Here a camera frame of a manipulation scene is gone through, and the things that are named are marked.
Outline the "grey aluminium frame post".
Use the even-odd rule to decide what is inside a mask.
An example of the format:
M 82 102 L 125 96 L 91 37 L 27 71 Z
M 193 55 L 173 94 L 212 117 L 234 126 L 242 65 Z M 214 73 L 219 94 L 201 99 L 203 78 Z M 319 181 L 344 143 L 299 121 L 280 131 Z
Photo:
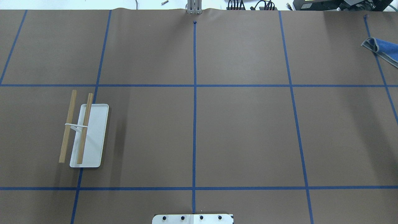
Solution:
M 202 14 L 202 0 L 188 0 L 186 4 L 187 14 Z

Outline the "blue towel grey trim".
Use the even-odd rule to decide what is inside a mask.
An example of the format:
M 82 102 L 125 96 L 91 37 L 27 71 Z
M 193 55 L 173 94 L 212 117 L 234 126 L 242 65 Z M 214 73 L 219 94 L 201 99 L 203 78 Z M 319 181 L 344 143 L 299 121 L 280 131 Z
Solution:
M 364 40 L 361 46 L 372 51 L 392 66 L 398 68 L 398 44 L 381 40 L 375 37 L 369 37 Z

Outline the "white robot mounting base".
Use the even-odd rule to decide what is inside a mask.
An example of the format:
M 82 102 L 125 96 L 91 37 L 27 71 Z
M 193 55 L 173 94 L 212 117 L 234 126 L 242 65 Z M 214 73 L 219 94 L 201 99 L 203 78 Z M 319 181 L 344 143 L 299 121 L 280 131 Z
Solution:
M 152 224 L 233 224 L 232 214 L 159 214 Z

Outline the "white towel rack base tray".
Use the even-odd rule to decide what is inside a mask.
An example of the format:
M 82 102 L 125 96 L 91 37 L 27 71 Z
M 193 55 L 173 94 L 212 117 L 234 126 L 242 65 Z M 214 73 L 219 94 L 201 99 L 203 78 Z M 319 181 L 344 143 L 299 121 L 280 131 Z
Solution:
M 72 124 L 76 131 L 69 166 L 72 168 L 98 168 L 101 165 L 102 152 L 108 122 L 109 106 L 107 104 L 92 104 L 88 125 L 84 125 L 86 104 L 81 105 L 78 123 Z M 86 142 L 82 163 L 78 164 L 79 146 L 83 127 L 87 127 Z

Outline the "brown table mat blue grid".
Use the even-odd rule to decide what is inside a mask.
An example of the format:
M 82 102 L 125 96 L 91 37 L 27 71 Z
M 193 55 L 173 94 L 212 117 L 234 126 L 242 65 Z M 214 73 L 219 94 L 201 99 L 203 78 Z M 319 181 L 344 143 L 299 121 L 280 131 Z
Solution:
M 393 12 L 1 10 L 1 223 L 397 223 Z M 101 165 L 59 163 L 93 93 Z

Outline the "wooden rack bar outer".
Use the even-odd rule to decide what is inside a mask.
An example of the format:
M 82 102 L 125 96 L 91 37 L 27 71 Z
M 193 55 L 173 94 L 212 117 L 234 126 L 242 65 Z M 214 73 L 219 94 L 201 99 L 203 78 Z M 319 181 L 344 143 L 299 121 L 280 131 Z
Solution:
M 64 125 L 64 133 L 62 138 L 61 152 L 59 156 L 59 163 L 64 163 L 66 159 L 66 153 L 68 148 L 69 136 L 71 131 L 70 123 L 73 120 L 74 109 L 76 104 L 77 90 L 72 90 L 71 99 L 68 107 L 68 114 L 66 118 L 66 122 Z

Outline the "wooden rack bar inner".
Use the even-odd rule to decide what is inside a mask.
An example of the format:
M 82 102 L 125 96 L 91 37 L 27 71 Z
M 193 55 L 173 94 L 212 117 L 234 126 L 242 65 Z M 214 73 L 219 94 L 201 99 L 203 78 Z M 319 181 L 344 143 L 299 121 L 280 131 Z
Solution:
M 91 112 L 91 106 L 92 106 L 93 99 L 94 99 L 94 94 L 89 93 L 87 103 L 86 103 L 86 109 L 85 109 L 85 113 L 84 113 L 83 127 L 81 130 L 81 141 L 79 144 L 77 164 L 83 163 L 83 156 L 84 156 L 86 137 L 87 137 L 87 132 L 88 132 L 88 125 L 89 125 L 90 112 Z

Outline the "wooden rack bar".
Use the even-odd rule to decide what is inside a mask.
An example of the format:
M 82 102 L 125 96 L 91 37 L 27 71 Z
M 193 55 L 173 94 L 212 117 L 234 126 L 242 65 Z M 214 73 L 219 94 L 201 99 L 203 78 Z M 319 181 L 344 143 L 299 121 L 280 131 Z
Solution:
M 66 153 L 68 148 L 69 136 L 71 131 L 70 123 L 73 120 L 74 109 L 76 104 L 77 90 L 72 90 L 71 99 L 68 107 L 68 114 L 66 118 L 66 122 L 64 125 L 64 133 L 62 138 L 61 152 L 59 156 L 59 163 L 64 163 L 66 159 Z
M 83 127 L 81 130 L 81 141 L 79 144 L 77 164 L 83 163 L 83 156 L 84 156 L 86 137 L 87 137 L 87 132 L 88 132 L 88 125 L 89 125 L 90 112 L 91 112 L 91 106 L 92 106 L 93 99 L 94 99 L 94 94 L 89 93 L 87 103 L 86 103 L 86 109 L 85 109 L 85 113 L 84 113 Z

